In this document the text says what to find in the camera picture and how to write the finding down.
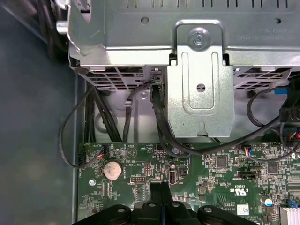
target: blue connector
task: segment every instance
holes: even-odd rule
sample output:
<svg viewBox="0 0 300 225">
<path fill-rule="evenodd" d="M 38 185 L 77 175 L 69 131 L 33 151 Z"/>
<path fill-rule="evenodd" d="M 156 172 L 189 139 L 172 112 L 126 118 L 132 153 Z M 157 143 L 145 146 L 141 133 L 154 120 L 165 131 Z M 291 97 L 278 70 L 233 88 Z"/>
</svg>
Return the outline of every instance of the blue connector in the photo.
<svg viewBox="0 0 300 225">
<path fill-rule="evenodd" d="M 291 201 L 291 200 L 287 200 L 287 201 L 286 201 L 286 204 L 287 204 L 287 206 L 290 207 L 290 208 L 294 208 L 294 209 L 297 209 L 297 208 L 298 208 L 298 204 L 295 203 L 295 202 L 293 202 L 293 201 Z"/>
</svg>

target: silver metal bracket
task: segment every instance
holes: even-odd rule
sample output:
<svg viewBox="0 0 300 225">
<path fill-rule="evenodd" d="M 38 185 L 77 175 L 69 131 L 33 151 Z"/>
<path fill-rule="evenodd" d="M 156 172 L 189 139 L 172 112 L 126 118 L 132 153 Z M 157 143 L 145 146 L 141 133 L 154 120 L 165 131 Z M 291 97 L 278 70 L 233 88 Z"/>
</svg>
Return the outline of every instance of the silver metal bracket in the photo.
<svg viewBox="0 0 300 225">
<path fill-rule="evenodd" d="M 177 64 L 167 67 L 167 117 L 175 137 L 229 137 L 234 122 L 233 69 L 223 63 L 217 20 L 182 20 L 174 28 Z"/>
</svg>

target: motherboard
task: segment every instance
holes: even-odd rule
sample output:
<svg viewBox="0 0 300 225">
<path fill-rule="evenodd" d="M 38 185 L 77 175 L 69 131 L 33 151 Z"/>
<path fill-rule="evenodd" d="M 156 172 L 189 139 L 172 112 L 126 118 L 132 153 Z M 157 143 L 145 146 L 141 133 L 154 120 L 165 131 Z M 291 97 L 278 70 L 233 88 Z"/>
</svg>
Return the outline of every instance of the motherboard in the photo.
<svg viewBox="0 0 300 225">
<path fill-rule="evenodd" d="M 190 148 L 210 143 L 188 143 Z M 179 152 L 169 146 L 173 152 Z M 270 159 L 286 154 L 279 143 L 250 143 L 251 157 Z M 78 175 L 78 220 L 115 204 L 133 209 L 149 199 L 151 182 L 168 181 L 174 201 L 194 211 L 215 205 L 259 225 L 282 224 L 282 209 L 298 208 L 300 159 L 292 155 L 271 163 L 247 157 L 244 147 L 215 154 L 176 158 L 156 143 L 83 143 L 79 160 L 99 159 Z"/>
</svg>

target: white label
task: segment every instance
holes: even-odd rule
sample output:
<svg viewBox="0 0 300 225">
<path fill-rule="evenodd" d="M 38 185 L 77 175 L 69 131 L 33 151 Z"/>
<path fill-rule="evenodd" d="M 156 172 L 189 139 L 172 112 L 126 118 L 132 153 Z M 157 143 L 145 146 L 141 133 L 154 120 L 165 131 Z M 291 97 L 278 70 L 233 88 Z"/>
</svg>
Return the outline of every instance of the white label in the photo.
<svg viewBox="0 0 300 225">
<path fill-rule="evenodd" d="M 247 196 L 247 192 L 248 192 L 248 188 L 244 189 L 244 188 L 231 188 L 230 192 L 235 192 L 236 196 Z"/>
<path fill-rule="evenodd" d="M 249 216 L 249 205 L 236 205 L 238 216 Z"/>
</svg>

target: black plastic mount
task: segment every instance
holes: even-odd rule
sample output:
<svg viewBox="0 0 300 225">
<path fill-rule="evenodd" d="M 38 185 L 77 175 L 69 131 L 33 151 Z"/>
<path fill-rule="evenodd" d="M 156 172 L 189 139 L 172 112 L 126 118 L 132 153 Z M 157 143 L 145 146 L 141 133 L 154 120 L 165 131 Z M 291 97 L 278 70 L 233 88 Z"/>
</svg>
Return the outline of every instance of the black plastic mount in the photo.
<svg viewBox="0 0 300 225">
<path fill-rule="evenodd" d="M 151 183 L 150 200 L 137 203 L 133 211 L 114 205 L 73 225 L 256 225 L 212 205 L 194 212 L 173 201 L 168 183 Z"/>
</svg>

